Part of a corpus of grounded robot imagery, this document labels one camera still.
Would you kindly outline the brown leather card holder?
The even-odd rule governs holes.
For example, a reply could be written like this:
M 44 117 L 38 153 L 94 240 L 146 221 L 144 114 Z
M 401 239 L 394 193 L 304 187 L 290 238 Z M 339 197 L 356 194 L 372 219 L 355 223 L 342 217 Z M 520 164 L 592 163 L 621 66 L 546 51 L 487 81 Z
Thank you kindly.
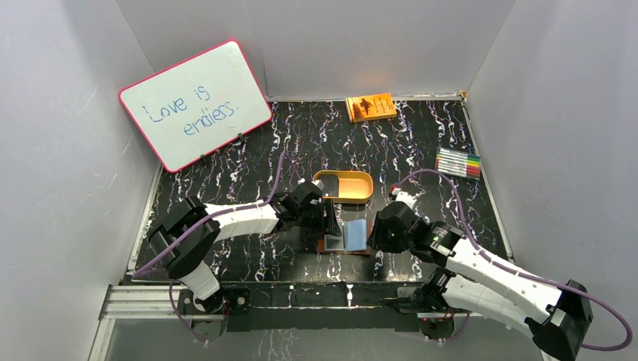
M 372 232 L 372 222 L 359 219 L 339 221 L 341 235 L 325 235 L 317 242 L 318 253 L 340 253 L 370 256 L 372 248 L 367 241 Z

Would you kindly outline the gold oval tin tray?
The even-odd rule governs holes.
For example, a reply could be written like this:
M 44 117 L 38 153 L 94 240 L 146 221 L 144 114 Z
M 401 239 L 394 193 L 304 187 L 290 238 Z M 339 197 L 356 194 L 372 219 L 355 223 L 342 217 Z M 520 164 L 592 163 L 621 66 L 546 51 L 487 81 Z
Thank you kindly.
M 365 204 L 374 191 L 372 177 L 364 171 L 321 170 L 313 180 L 323 184 L 324 198 L 334 203 Z

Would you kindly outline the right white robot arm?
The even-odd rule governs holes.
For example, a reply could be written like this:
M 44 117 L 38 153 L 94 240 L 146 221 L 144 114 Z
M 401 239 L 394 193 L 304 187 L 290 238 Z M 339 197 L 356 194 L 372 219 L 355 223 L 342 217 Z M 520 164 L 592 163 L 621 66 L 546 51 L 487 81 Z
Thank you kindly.
M 376 213 L 369 244 L 387 253 L 408 251 L 437 266 L 423 288 L 429 309 L 477 312 L 517 329 L 555 359 L 575 360 L 593 321 L 581 283 L 544 284 L 474 247 L 461 230 L 442 221 L 428 223 L 405 202 Z

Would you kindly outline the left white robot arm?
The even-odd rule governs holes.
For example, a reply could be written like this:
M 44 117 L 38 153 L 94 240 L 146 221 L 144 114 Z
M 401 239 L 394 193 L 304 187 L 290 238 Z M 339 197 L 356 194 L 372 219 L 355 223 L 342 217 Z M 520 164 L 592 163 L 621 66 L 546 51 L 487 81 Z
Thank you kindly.
M 267 199 L 239 205 L 205 204 L 189 197 L 150 232 L 147 243 L 155 256 L 136 275 L 161 265 L 169 280 L 181 282 L 193 293 L 203 311 L 215 313 L 223 307 L 225 294 L 204 261 L 213 244 L 292 228 L 301 230 L 302 239 L 342 235 L 321 182 L 303 180 L 291 192 L 271 192 Z

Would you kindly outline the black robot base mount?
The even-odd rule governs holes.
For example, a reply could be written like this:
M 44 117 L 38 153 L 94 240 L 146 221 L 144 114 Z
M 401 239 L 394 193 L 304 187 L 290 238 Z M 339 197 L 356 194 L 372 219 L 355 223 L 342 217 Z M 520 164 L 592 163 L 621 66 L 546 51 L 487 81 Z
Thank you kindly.
M 468 313 L 444 304 L 420 282 L 225 283 L 207 300 L 170 292 L 176 314 L 204 338 L 265 329 L 390 329 L 444 343 L 460 336 Z

